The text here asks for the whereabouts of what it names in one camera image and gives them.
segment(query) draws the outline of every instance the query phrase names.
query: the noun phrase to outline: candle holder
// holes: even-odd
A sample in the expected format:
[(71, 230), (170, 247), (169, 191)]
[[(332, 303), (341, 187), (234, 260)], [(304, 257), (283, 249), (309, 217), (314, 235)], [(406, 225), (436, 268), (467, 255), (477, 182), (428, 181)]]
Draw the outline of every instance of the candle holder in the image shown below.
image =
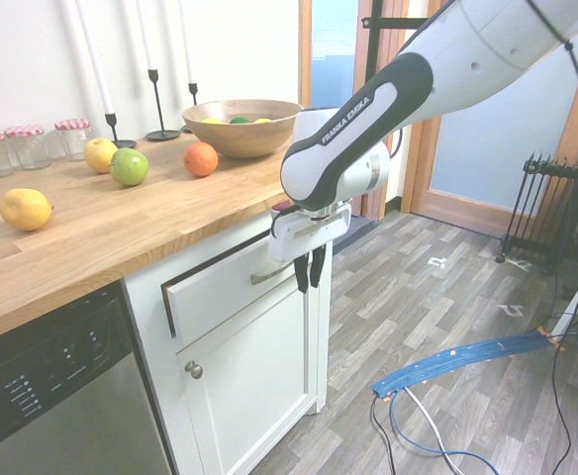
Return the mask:
[(105, 114), (105, 119), (107, 120), (107, 124), (111, 127), (111, 131), (113, 132), (113, 143), (118, 148), (135, 148), (138, 144), (135, 141), (119, 141), (118, 134), (115, 131), (115, 126), (118, 124), (118, 118), (115, 116), (115, 112), (113, 114)]
[[(197, 87), (197, 83), (196, 82), (189, 82), (188, 83), (188, 90), (190, 91), (190, 94), (192, 94), (192, 103), (196, 106), (197, 105), (197, 92), (199, 92), (199, 88)], [(192, 134), (190, 127), (187, 124), (185, 124), (185, 120), (184, 120), (184, 125), (181, 128), (181, 130), (183, 132), (185, 132), (186, 134)]]
[(150, 81), (152, 81), (152, 86), (154, 87), (154, 98), (157, 101), (157, 112), (159, 113), (159, 123), (161, 124), (161, 130), (146, 134), (146, 139), (153, 142), (165, 142), (176, 139), (181, 135), (180, 131), (167, 131), (163, 127), (163, 116), (161, 115), (161, 104), (159, 103), (159, 91), (157, 90), (157, 80), (159, 79), (159, 73), (156, 69), (149, 69), (148, 78)]

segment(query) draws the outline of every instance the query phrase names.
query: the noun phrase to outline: cabinet door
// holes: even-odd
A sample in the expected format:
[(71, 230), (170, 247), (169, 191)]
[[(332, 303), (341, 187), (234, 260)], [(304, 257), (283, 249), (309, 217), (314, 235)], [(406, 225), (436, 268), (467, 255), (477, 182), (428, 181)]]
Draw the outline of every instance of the cabinet door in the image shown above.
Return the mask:
[(178, 353), (206, 475), (248, 473), (315, 403), (309, 295), (290, 279)]

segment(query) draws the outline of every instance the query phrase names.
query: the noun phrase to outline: dishwasher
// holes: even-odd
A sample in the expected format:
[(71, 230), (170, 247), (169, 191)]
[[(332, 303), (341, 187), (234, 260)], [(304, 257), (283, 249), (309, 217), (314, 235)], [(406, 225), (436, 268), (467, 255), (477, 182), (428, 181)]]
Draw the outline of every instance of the dishwasher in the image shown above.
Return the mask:
[(0, 475), (173, 475), (119, 283), (0, 335)]

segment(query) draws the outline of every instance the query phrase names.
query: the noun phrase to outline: gray floor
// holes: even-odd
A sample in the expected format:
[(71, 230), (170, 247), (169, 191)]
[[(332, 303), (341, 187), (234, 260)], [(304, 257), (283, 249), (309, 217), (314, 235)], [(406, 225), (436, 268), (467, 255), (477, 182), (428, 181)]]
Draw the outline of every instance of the gray floor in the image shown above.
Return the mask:
[[(394, 212), (337, 254), (327, 406), (299, 421), (252, 473), (389, 474), (385, 447), (368, 418), (370, 386), (442, 349), (522, 332), (549, 312), (552, 277), (534, 265), (496, 264), (498, 246), (488, 237)], [(578, 268), (569, 263), (560, 272), (564, 283), (578, 284)], [(509, 308), (511, 317), (501, 305), (522, 308)], [(565, 305), (560, 302), (558, 311)], [(552, 350), (541, 350), (481, 362), (411, 389), (447, 448), (478, 452), (502, 475), (550, 474), (566, 448), (550, 384), (552, 358)], [(557, 381), (573, 439), (558, 474), (578, 475), (575, 341), (560, 354)], [(386, 425), (388, 405), (378, 401), (376, 409)], [(407, 398), (398, 415), (409, 436), (435, 443)], [(398, 439), (393, 452), (399, 475), (451, 473), (442, 459)], [(492, 473), (470, 457), (453, 458), (466, 475)]]

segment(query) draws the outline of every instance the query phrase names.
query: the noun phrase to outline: lemon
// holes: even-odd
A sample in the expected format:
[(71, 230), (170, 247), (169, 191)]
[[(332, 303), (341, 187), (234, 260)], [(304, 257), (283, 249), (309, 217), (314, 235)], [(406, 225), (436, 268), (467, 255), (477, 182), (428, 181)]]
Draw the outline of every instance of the lemon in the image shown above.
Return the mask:
[(47, 222), (51, 205), (40, 191), (16, 188), (1, 198), (0, 213), (8, 225), (19, 230), (33, 231)]
[(109, 173), (111, 158), (118, 151), (118, 146), (113, 142), (98, 138), (89, 141), (84, 147), (84, 161), (98, 173)]

